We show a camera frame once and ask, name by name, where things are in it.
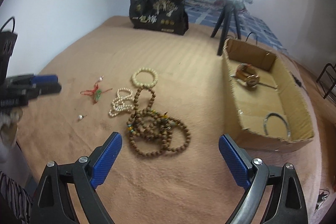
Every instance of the tripod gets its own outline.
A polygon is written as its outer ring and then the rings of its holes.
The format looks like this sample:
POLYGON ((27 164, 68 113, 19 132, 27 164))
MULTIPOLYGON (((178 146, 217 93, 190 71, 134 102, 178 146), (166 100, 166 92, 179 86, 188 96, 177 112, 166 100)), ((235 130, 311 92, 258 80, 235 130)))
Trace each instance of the tripod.
POLYGON ((229 31, 230 27, 230 22, 231 22, 231 16, 232 13, 234 14, 235 17, 235 22, 236 22, 236 29, 237 29, 237 37, 238 39, 241 39, 241 34, 240 34, 240 24, 239 24, 239 19, 238 19, 238 13, 237 13, 237 8, 234 0, 226 0, 224 8, 218 18, 218 21, 216 23, 215 28, 213 29, 213 32, 210 37, 215 37, 216 33, 219 30, 219 27, 221 26, 222 22, 223 23, 223 30, 222 34, 219 39, 219 46, 218 46, 218 51, 217 55, 221 56, 223 54, 223 46, 224 42, 227 36, 227 33, 229 31))

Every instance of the patterned clothing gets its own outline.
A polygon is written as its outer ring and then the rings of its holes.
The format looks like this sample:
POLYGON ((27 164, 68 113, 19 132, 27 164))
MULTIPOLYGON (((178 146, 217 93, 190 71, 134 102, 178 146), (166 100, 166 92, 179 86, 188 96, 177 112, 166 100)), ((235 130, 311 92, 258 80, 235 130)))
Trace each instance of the patterned clothing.
POLYGON ((21 220, 22 224, 29 224, 33 206, 31 197, 20 185, 2 171, 0 171, 0 194, 8 203, 16 218, 21 220))

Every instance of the tripod leg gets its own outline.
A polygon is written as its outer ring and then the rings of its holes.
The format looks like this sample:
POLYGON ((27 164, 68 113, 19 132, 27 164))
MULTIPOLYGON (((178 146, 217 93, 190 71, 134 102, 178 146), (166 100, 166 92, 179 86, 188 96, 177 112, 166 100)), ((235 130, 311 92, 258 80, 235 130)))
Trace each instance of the tripod leg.
POLYGON ((225 6, 225 16, 224 16, 223 30, 222 30, 222 34, 220 36, 219 46, 218 46, 218 51, 217 51, 217 55, 219 55, 219 56, 221 56, 223 54, 224 42, 225 42, 227 33, 229 32, 231 16, 232 16, 232 6, 231 5, 226 5, 225 6))
POLYGON ((238 39, 241 39, 239 17, 238 17, 238 12, 237 12, 237 9, 236 9, 235 6, 233 8, 233 14, 235 16, 236 29, 237 29, 237 37, 238 37, 238 39))
POLYGON ((220 27, 221 24, 222 24, 222 22, 223 22, 223 20, 224 20, 224 16, 225 16, 225 7, 226 7, 226 5, 224 5, 224 8, 223 8, 223 10, 222 10, 222 12, 221 12, 221 14, 220 14, 220 16, 219 16, 219 18, 218 18, 218 21, 217 21, 217 23, 216 23, 216 26, 215 26, 215 28, 213 29, 212 34, 211 34, 210 37, 215 37, 216 33, 217 33, 218 30, 219 30, 219 27, 220 27))

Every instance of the cardboard box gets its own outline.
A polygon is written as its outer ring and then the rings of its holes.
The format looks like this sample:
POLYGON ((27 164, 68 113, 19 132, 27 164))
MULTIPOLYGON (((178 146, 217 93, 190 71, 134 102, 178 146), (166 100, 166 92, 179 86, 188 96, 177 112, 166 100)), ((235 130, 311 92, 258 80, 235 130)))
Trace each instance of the cardboard box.
POLYGON ((223 51, 223 78, 224 132, 229 133, 238 146, 289 152, 312 140, 314 131, 306 101, 293 76, 275 54, 228 39, 223 51), (248 87, 232 77, 241 63, 251 64, 257 70, 260 81, 255 87, 248 87), (266 135, 263 124, 270 112, 280 114, 287 121, 290 138, 287 138, 284 122, 278 117, 268 119, 266 135))

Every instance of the blue checkered blanket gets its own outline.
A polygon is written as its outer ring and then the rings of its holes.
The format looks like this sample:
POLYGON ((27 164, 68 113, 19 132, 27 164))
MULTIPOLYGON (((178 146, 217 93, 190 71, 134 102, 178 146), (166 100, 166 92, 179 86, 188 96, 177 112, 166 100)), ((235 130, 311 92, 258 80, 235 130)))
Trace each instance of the blue checkered blanket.
MULTIPOLYGON (((213 10, 203 7, 187 6, 187 5, 185 6, 185 11, 188 14, 190 23, 206 25, 212 28, 215 27, 217 20, 221 14, 221 10, 213 10)), ((252 16, 248 12, 239 14, 238 18, 242 36, 247 37, 250 32, 254 32, 258 36, 258 42, 264 43, 267 46, 270 46, 282 53, 287 52, 287 50, 282 46, 280 41, 277 39, 277 37, 274 35, 274 33, 271 31, 271 29, 267 26, 267 24, 263 20, 252 16)), ((229 31, 236 34, 236 24, 233 16, 231 17, 229 31)))

